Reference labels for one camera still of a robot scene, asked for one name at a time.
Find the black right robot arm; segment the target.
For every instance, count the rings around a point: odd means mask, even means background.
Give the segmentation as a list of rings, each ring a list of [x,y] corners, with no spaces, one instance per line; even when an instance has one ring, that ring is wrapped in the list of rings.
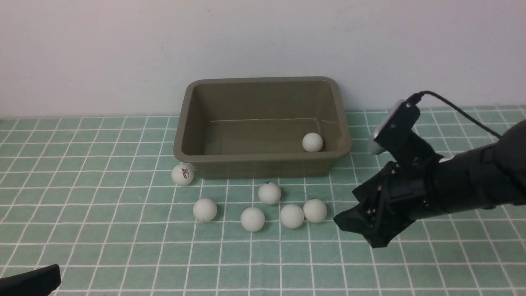
[[[525,122],[498,142],[452,158],[436,153],[413,131],[384,127],[374,152],[394,161],[353,190],[357,206],[336,214],[342,231],[360,234],[373,247],[389,242],[417,220],[475,209],[525,204]]]

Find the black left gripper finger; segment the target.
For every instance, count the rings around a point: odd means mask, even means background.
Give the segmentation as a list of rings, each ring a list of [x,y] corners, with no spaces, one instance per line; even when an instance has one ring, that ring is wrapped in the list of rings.
[[[49,296],[62,283],[60,266],[36,270],[0,279],[2,296]]]

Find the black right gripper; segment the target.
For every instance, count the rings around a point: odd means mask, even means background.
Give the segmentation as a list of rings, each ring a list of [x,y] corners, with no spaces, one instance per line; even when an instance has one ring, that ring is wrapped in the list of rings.
[[[336,214],[334,222],[341,231],[360,234],[373,248],[386,247],[415,221],[436,215],[429,180],[435,166],[436,161],[430,160],[410,176],[389,162],[353,190],[359,206]]]

